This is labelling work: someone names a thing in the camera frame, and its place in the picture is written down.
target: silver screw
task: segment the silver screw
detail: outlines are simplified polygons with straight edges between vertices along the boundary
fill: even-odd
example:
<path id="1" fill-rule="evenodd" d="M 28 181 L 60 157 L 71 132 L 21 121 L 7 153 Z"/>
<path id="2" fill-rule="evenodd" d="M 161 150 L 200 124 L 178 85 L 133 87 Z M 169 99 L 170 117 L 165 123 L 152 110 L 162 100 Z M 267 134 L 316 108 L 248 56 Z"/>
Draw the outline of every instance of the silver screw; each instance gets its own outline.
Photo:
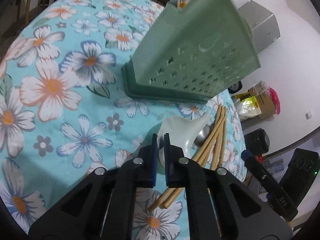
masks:
<path id="1" fill-rule="evenodd" d="M 103 175 L 105 171 L 106 171 L 106 170 L 105 170 L 104 168 L 99 167 L 99 168 L 96 168 L 96 169 L 94 170 L 94 173 L 97 174 L 97 175 Z"/>
<path id="2" fill-rule="evenodd" d="M 217 169 L 217 173 L 218 173 L 219 175 L 224 176 L 224 175 L 227 174 L 227 170 L 226 170 L 225 168 L 218 168 L 218 169 Z"/>
<path id="3" fill-rule="evenodd" d="M 133 159 L 134 164 L 143 164 L 143 160 L 139 157 Z"/>
<path id="4" fill-rule="evenodd" d="M 181 163 L 181 164 L 187 164 L 188 162 L 189 162 L 189 160 L 185 157 L 182 157 L 179 159 L 179 163 Z"/>

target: gray box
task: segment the gray box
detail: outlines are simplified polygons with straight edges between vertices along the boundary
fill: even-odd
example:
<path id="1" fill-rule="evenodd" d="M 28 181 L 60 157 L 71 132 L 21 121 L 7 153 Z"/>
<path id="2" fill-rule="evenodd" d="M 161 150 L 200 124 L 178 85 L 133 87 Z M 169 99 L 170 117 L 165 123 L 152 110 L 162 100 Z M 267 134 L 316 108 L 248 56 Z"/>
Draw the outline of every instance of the gray box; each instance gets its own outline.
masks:
<path id="1" fill-rule="evenodd" d="M 250 24 L 253 44 L 257 53 L 280 38 L 279 26 L 275 15 L 254 1 L 241 6 L 238 13 Z"/>

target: green container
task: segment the green container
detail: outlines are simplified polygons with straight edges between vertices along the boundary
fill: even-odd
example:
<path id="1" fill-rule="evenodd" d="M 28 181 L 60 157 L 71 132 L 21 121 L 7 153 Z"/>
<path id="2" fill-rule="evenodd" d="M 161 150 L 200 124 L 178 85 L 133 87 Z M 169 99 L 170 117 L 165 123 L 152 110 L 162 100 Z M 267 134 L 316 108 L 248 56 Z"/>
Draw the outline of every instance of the green container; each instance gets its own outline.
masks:
<path id="1" fill-rule="evenodd" d="M 168 3 L 123 67 L 131 98 L 206 102 L 260 67 L 231 0 Z"/>

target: chair leg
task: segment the chair leg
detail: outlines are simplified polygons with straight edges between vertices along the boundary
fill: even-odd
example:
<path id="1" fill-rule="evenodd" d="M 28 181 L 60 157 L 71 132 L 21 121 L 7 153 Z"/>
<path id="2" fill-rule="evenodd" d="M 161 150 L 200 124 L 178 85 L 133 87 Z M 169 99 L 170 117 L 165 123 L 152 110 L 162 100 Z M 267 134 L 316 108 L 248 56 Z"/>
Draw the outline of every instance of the chair leg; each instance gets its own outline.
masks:
<path id="1" fill-rule="evenodd" d="M 18 21 L 20 16 L 21 0 L 16 0 L 16 5 L 18 6 L 18 11 L 17 11 L 17 21 Z"/>
<path id="2" fill-rule="evenodd" d="M 26 26 L 29 24 L 29 11 L 30 11 L 30 2 L 31 0 L 27 0 L 27 4 L 26 4 Z"/>

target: floral tablecloth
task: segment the floral tablecloth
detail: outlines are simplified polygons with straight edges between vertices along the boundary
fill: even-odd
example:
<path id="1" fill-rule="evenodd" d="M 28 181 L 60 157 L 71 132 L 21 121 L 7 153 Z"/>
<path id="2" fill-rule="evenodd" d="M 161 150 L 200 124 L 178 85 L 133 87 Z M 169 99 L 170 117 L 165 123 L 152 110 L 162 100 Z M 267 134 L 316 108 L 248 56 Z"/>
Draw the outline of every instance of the floral tablecloth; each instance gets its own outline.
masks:
<path id="1" fill-rule="evenodd" d="M 219 103 L 228 110 L 223 166 L 244 180 L 244 137 L 227 90 L 207 104 L 124 93 L 121 67 L 163 9 L 149 0 L 58 0 L 9 48 L 0 65 L 0 196 L 25 232 L 86 174 L 132 158 L 163 119 L 214 116 Z M 157 174 L 154 189 L 137 190 L 133 239 L 189 237 L 184 194 L 147 211 L 165 189 Z"/>

